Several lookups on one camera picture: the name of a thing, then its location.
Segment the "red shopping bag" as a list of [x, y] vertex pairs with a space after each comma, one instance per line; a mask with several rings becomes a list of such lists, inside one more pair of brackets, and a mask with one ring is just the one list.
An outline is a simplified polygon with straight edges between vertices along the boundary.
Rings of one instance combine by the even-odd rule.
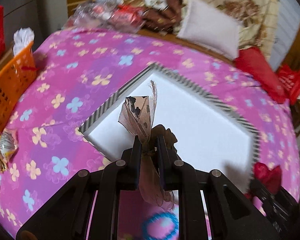
[[300, 96], [300, 70], [292, 70], [289, 65], [283, 64], [276, 71], [290, 105], [295, 105]]

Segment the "red heart cushion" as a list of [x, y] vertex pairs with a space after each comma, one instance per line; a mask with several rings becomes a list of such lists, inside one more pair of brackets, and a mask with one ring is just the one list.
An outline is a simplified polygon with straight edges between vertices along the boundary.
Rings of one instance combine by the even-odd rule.
[[252, 75], [274, 101], [279, 104], [285, 102], [286, 95], [281, 82], [257, 47], [240, 50], [235, 67]]

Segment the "white tissue in basket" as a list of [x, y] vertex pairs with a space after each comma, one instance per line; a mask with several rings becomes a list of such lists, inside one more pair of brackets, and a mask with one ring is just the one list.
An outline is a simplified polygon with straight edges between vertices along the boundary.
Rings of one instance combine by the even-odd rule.
[[24, 48], [34, 41], [34, 31], [31, 28], [20, 28], [13, 35], [13, 54], [18, 55]]

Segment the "white small pillow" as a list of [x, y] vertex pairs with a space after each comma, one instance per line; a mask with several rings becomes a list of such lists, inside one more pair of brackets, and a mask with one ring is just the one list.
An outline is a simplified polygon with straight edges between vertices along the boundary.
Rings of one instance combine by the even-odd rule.
[[217, 52], [229, 60], [239, 55], [240, 24], [202, 0], [188, 0], [177, 38]]

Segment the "brown patterned blanket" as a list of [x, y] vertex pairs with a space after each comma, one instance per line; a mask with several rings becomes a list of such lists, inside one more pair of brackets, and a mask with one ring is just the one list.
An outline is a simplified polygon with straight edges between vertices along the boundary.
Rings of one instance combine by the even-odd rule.
[[171, 33], [182, 20], [183, 0], [144, 0], [144, 28]]

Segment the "wrapped candy ornaments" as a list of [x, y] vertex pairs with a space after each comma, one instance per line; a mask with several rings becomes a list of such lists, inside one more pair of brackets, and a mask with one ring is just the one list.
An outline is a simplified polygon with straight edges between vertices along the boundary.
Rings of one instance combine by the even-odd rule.
[[4, 129], [0, 132], [0, 172], [7, 170], [8, 162], [19, 148], [17, 131]]

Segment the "clear plastic bag of items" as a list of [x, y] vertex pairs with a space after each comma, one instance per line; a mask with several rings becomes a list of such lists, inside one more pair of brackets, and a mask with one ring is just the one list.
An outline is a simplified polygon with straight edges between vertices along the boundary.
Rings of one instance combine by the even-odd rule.
[[145, 24], [142, 15], [142, 9], [123, 5], [121, 0], [88, 0], [74, 9], [63, 28], [101, 28], [137, 33]]

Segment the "beige floral quilt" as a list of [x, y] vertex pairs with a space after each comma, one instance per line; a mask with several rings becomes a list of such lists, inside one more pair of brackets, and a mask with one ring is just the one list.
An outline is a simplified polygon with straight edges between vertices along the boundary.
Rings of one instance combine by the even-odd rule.
[[239, 48], [259, 48], [270, 59], [277, 30], [279, 0], [202, 0], [208, 5], [238, 20]]

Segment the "pink floral bedsheet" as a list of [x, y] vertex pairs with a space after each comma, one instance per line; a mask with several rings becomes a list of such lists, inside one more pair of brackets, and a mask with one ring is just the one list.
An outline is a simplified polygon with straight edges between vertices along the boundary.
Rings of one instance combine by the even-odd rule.
[[157, 62], [188, 77], [245, 117], [261, 134], [260, 160], [282, 168], [282, 186], [300, 198], [300, 157], [287, 103], [232, 65], [175, 43], [141, 35], [83, 29], [50, 35], [34, 52], [40, 74], [8, 122], [19, 149], [0, 175], [0, 224], [19, 228], [78, 170], [107, 160], [78, 127], [118, 88]]

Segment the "brown sheer ribbon bow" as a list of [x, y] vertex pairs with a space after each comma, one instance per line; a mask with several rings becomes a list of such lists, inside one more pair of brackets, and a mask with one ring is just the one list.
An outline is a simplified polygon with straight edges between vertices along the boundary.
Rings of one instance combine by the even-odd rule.
[[152, 89], [152, 96], [129, 96], [125, 98], [119, 123], [131, 135], [137, 136], [142, 145], [139, 191], [143, 200], [168, 211], [173, 210], [178, 201], [175, 200], [172, 191], [165, 191], [160, 185], [156, 163], [157, 154], [151, 140], [162, 135], [167, 149], [174, 151], [176, 150], [174, 145], [178, 140], [169, 128], [165, 128], [162, 124], [153, 125], [158, 93], [153, 80], [150, 81], [149, 86]]

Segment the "red satin bow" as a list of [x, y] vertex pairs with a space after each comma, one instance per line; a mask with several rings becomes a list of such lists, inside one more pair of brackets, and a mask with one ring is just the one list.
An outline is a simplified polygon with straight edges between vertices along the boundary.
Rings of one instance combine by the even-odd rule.
[[256, 193], [251, 186], [257, 183], [257, 186], [262, 185], [266, 189], [266, 192], [269, 192], [275, 197], [281, 189], [281, 182], [282, 169], [280, 165], [270, 169], [266, 164], [256, 162], [253, 167], [253, 178], [249, 183], [248, 191], [245, 196], [249, 201], [253, 202]]

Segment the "striped shallow cardboard box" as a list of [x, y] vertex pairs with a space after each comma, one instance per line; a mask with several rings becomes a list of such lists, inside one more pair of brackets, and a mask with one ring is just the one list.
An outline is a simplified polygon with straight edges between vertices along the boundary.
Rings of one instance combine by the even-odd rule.
[[128, 96], [149, 96], [157, 85], [154, 125], [177, 138], [179, 157], [195, 169], [220, 170], [242, 192], [260, 156], [258, 129], [217, 96], [177, 71], [151, 64], [111, 95], [79, 127], [85, 139], [111, 161], [120, 159], [134, 138], [119, 123]]

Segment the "orange plastic basket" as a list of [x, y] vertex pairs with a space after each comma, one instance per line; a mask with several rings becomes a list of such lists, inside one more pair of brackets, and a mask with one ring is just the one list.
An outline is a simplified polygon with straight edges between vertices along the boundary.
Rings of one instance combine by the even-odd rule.
[[18, 100], [37, 77], [30, 42], [0, 71], [0, 131], [7, 125]]

